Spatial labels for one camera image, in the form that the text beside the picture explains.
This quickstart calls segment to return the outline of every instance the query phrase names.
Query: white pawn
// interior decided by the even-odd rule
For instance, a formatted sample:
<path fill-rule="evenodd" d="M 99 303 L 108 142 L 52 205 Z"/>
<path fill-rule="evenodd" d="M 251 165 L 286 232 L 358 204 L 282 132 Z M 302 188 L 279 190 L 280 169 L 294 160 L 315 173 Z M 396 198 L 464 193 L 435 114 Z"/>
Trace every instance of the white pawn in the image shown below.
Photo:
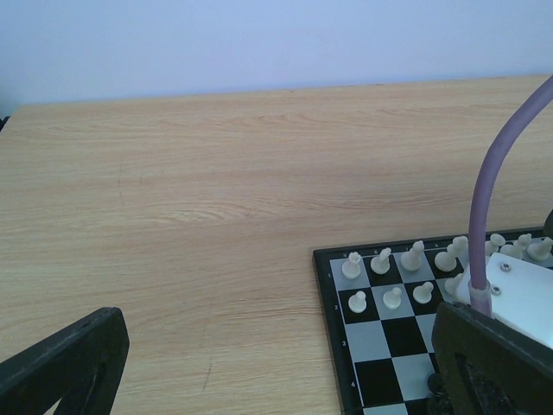
<path fill-rule="evenodd" d="M 342 264 L 342 274 L 348 279 L 354 279 L 361 273 L 361 256 L 352 252 L 347 257 L 347 261 Z"/>
<path fill-rule="evenodd" d="M 366 309 L 366 295 L 363 291 L 357 291 L 353 296 L 349 297 L 347 301 L 349 309 L 354 313 L 362 313 Z"/>
<path fill-rule="evenodd" d="M 528 248 L 528 246 L 530 246 L 530 243 L 532 242 L 532 234 L 525 233 L 524 235 L 520 235 L 517 239 L 517 242 L 523 247 L 523 250 L 525 250 L 526 248 Z"/>
<path fill-rule="evenodd" d="M 383 249 L 377 257 L 371 259 L 371 269 L 379 275 L 386 274 L 390 270 L 391 249 Z"/>
<path fill-rule="evenodd" d="M 524 251 L 524 245 L 518 242 L 517 240 L 515 240 L 512 245 L 505 244 L 501 246 L 501 249 L 499 250 L 499 252 L 503 253 L 504 255 L 508 255 L 516 259 L 523 258 L 523 253 L 522 253 L 523 251 Z"/>
<path fill-rule="evenodd" d="M 446 289 L 446 292 L 450 295 L 455 297 L 455 291 L 457 290 L 457 287 L 459 286 L 459 283 L 463 279 L 463 273 L 460 272 L 457 274 L 455 278 L 448 278 L 446 279 L 445 284 L 443 285 L 443 288 Z"/>
<path fill-rule="evenodd" d="M 399 262 L 401 266 L 407 271 L 416 271 L 423 264 L 421 255 L 424 251 L 424 242 L 418 240 L 413 244 L 413 247 L 408 252 L 401 254 Z"/>
<path fill-rule="evenodd" d="M 505 238 L 498 233 L 492 233 L 490 240 L 486 241 L 486 256 L 491 257 L 493 253 L 499 252 L 501 246 L 505 244 Z"/>
<path fill-rule="evenodd" d="M 429 303 L 432 299 L 432 290 L 434 289 L 434 285 L 427 281 L 423 285 L 419 285 L 418 287 L 415 287 L 413 290 L 413 298 L 415 298 L 415 301 L 417 301 L 420 304 L 426 304 Z"/>
<path fill-rule="evenodd" d="M 440 271 L 451 272 L 457 266 L 457 257 L 468 247 L 466 236 L 458 236 L 448 245 L 446 252 L 439 252 L 434 258 L 434 264 Z"/>
<path fill-rule="evenodd" d="M 401 304 L 401 289 L 395 287 L 390 291 L 384 293 L 382 302 L 390 310 L 394 310 Z"/>
<path fill-rule="evenodd" d="M 535 261 L 545 261 L 551 252 L 553 239 L 545 238 L 541 242 L 528 246 L 528 255 Z"/>

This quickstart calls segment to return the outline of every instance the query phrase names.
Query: black plastic part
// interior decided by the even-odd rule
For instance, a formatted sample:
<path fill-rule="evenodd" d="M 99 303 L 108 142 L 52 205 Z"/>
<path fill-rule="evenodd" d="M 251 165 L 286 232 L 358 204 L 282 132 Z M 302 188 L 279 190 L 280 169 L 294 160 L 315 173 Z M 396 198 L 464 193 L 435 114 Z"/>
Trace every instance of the black plastic part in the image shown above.
<path fill-rule="evenodd" d="M 551 414 L 550 348 L 460 303 L 440 304 L 432 342 L 455 413 Z"/>
<path fill-rule="evenodd" d="M 0 414 L 107 415 L 128 353 L 121 310 L 96 310 L 0 363 Z"/>
<path fill-rule="evenodd" d="M 543 233 L 545 236 L 553 238 L 553 210 L 550 212 L 550 215 L 545 220 L 545 225 L 543 225 Z"/>
<path fill-rule="evenodd" d="M 8 122 L 8 119 L 10 119 L 10 117 L 6 117 L 4 119 L 0 118 L 0 131 L 2 131 L 2 128 L 6 125 L 6 123 Z"/>

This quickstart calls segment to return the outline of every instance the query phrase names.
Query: white device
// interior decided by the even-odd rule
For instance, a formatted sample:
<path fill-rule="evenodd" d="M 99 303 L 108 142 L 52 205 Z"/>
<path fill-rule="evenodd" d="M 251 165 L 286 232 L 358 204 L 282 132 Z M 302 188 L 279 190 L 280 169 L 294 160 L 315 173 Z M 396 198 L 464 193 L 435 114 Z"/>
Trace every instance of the white device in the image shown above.
<path fill-rule="evenodd" d="M 500 252 L 487 259 L 493 318 L 553 349 L 553 270 Z M 470 266 L 454 296 L 470 304 Z"/>

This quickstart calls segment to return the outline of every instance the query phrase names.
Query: purple tube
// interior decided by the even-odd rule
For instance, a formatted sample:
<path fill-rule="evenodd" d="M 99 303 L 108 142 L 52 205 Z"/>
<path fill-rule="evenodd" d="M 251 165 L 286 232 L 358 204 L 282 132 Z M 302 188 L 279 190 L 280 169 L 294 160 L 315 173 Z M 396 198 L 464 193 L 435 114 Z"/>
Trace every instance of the purple tube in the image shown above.
<path fill-rule="evenodd" d="M 488 316 L 492 315 L 492 299 L 486 278 L 486 223 L 492 199 L 493 185 L 501 165 L 529 123 L 553 100 L 553 76 L 549 77 L 509 118 L 486 153 L 474 186 L 468 225 L 468 254 L 470 258 L 471 306 Z"/>

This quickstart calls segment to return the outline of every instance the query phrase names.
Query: white rook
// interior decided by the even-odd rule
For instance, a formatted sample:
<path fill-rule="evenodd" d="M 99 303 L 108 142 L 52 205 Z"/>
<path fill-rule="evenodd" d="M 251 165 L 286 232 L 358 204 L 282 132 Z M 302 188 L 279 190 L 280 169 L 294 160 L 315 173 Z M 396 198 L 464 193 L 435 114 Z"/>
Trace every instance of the white rook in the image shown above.
<path fill-rule="evenodd" d="M 342 274 L 348 279 L 354 279 L 361 273 L 361 256 L 352 252 L 347 257 L 347 261 L 342 265 Z"/>

